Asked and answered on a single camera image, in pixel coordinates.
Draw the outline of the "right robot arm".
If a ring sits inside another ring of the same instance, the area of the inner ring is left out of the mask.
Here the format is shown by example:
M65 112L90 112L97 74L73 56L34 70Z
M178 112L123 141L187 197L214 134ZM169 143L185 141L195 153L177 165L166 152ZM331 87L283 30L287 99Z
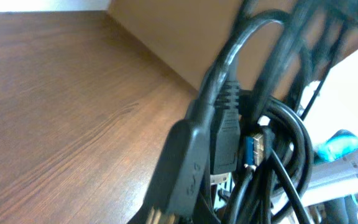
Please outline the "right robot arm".
M358 137L333 136L318 148L318 164L301 195L304 207L323 204L325 223L358 223Z

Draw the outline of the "person in teal shirt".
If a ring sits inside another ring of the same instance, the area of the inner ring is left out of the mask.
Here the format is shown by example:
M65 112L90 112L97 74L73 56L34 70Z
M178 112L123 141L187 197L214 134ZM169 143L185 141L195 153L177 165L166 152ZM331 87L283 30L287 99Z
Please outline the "person in teal shirt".
M317 145L316 155L325 162L332 162L358 149L358 137L352 132L340 129L327 141Z

